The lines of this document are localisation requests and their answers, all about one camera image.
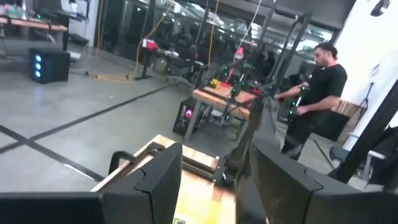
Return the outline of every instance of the black stand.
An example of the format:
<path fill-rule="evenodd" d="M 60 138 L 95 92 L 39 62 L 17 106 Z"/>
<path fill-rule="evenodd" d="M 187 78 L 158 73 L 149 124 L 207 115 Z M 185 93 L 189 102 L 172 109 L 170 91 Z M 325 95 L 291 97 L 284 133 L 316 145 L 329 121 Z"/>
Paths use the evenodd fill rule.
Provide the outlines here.
<path fill-rule="evenodd" d="M 372 87 L 373 87 L 374 83 L 371 83 L 371 86 L 369 87 L 368 93 L 366 94 L 365 99 L 363 99 L 363 101 L 361 102 L 361 104 L 359 105 L 359 107 L 354 111 L 353 115 L 355 115 L 355 113 L 360 109 L 361 111 L 359 112 L 359 117 L 358 120 L 356 121 L 355 126 L 359 123 L 359 121 L 361 120 L 361 118 L 363 117 L 363 115 L 365 114 L 365 112 L 368 110 L 368 106 L 369 106 L 369 94 L 371 93 Z"/>
<path fill-rule="evenodd" d="M 150 58 L 150 53 L 146 52 L 146 50 L 145 50 L 144 58 L 143 58 L 143 62 L 144 62 L 143 66 L 144 66 L 144 68 L 142 69 L 141 76 L 140 77 L 135 77 L 135 78 L 133 78 L 133 80 L 139 81 L 139 80 L 145 80 L 145 79 L 148 79 L 148 78 L 152 78 L 150 75 L 147 75 L 147 69 L 148 69 L 148 66 L 149 66 L 149 58 Z"/>

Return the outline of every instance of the workbench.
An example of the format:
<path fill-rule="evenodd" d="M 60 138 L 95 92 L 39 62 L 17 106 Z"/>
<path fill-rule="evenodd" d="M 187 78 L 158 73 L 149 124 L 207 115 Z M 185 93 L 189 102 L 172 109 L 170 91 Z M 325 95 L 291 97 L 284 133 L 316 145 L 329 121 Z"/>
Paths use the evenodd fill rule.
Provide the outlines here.
<path fill-rule="evenodd" d="M 156 136 L 134 154 L 135 158 L 140 158 L 140 161 L 138 161 L 137 164 L 132 164 L 131 161 L 122 163 L 91 191 L 96 192 L 105 188 L 109 183 L 129 175 L 131 172 L 134 172 L 136 169 L 150 161 L 153 156 L 149 154 L 145 155 L 145 152 L 148 151 L 148 147 L 153 143 L 160 144 L 167 148 L 174 144 L 175 141 L 161 135 Z M 184 145 L 182 149 L 184 157 L 197 161 L 204 166 L 211 167 L 214 170 L 216 169 L 218 158 L 207 156 L 202 152 Z M 212 181 L 203 179 L 184 169 L 185 168 L 183 166 L 174 223 L 234 224 L 234 194 L 228 190 L 216 187 Z"/>
<path fill-rule="evenodd" d="M 29 19 L 29 20 L 23 20 L 23 19 L 17 19 L 17 18 L 10 18 L 11 25 L 14 26 L 23 26 L 23 27 L 33 27 L 33 28 L 39 28 L 39 29 L 49 29 L 50 26 L 39 19 Z M 8 19 L 4 17 L 0 17 L 0 24 L 8 24 Z M 61 32 L 66 32 L 68 29 L 65 26 L 61 25 L 51 25 L 51 30 L 56 30 L 56 31 L 61 31 Z"/>
<path fill-rule="evenodd" d="M 195 108 L 193 109 L 192 118 L 189 122 L 187 132 L 185 133 L 184 136 L 184 140 L 186 141 L 188 141 L 190 136 L 192 135 L 193 127 L 196 123 L 196 120 L 198 119 L 198 114 L 202 103 L 210 106 L 208 114 L 211 114 L 213 109 L 224 111 L 228 103 L 223 98 L 226 98 L 230 95 L 232 87 L 220 85 L 217 88 L 210 88 L 206 86 L 203 89 L 212 92 L 213 94 L 211 95 L 209 93 L 206 93 L 200 88 L 192 91 L 192 97 L 196 99 L 197 102 L 195 104 Z M 238 103 L 244 103 L 254 99 L 255 97 L 256 96 L 251 93 L 241 91 L 239 95 L 235 98 L 235 100 Z M 227 111 L 231 116 L 240 118 L 244 121 L 244 124 L 238 134 L 238 142 L 239 142 L 243 136 L 244 130 L 248 127 L 250 110 L 243 106 L 232 104 L 228 105 Z"/>

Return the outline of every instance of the man's arm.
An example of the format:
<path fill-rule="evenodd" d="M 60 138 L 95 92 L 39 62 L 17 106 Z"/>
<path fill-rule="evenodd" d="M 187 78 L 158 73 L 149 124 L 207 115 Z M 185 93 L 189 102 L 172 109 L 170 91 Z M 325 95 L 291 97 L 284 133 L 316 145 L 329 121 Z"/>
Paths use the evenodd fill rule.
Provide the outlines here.
<path fill-rule="evenodd" d="M 340 103 L 339 96 L 328 96 L 318 103 L 313 103 L 311 105 L 304 106 L 307 111 L 322 111 L 322 110 L 330 110 L 335 106 L 338 106 Z"/>
<path fill-rule="evenodd" d="M 303 84 L 299 84 L 297 86 L 292 87 L 291 89 L 283 92 L 283 93 L 278 93 L 275 94 L 274 98 L 275 99 L 284 99 L 284 98 L 289 98 L 289 97 L 294 97 L 294 96 L 298 96 L 300 94 L 301 91 L 301 87 L 302 86 L 308 86 L 308 83 L 303 83 Z"/>

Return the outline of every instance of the red object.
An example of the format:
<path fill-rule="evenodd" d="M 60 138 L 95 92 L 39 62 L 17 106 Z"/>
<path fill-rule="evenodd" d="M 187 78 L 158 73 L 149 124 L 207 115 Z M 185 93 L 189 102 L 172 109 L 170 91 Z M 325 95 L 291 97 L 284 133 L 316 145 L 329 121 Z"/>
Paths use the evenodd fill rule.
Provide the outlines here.
<path fill-rule="evenodd" d="M 243 58 L 243 47 L 238 48 L 238 50 L 235 53 L 235 58 L 236 59 L 242 59 Z"/>
<path fill-rule="evenodd" d="M 159 48 L 159 45 L 153 40 L 144 39 L 142 46 L 149 51 L 155 51 Z"/>
<path fill-rule="evenodd" d="M 254 93 L 255 95 L 257 95 L 257 96 L 260 96 L 260 95 L 262 94 L 261 90 L 258 89 L 258 88 L 254 89 L 254 90 L 253 90 L 253 93 Z"/>
<path fill-rule="evenodd" d="M 225 83 L 225 82 L 221 82 L 221 84 L 220 84 L 222 87 L 231 87 L 231 85 L 230 84 L 228 84 L 228 83 Z"/>

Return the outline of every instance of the pc case with red lights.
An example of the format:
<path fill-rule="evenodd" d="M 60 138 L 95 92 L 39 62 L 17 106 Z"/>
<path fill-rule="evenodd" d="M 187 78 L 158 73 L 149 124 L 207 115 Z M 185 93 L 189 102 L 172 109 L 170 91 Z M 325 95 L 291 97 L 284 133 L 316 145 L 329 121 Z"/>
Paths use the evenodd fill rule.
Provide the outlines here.
<path fill-rule="evenodd" d="M 181 136 L 185 135 L 188 129 L 189 122 L 192 119 L 193 109 L 195 108 L 196 103 L 197 101 L 192 97 L 181 101 L 180 108 L 178 109 L 177 118 L 175 119 L 174 122 L 173 132 Z M 206 119 L 205 116 L 203 115 L 204 110 L 205 106 L 202 105 L 200 107 L 198 119 L 195 123 L 195 126 L 193 127 L 192 134 L 205 122 Z"/>

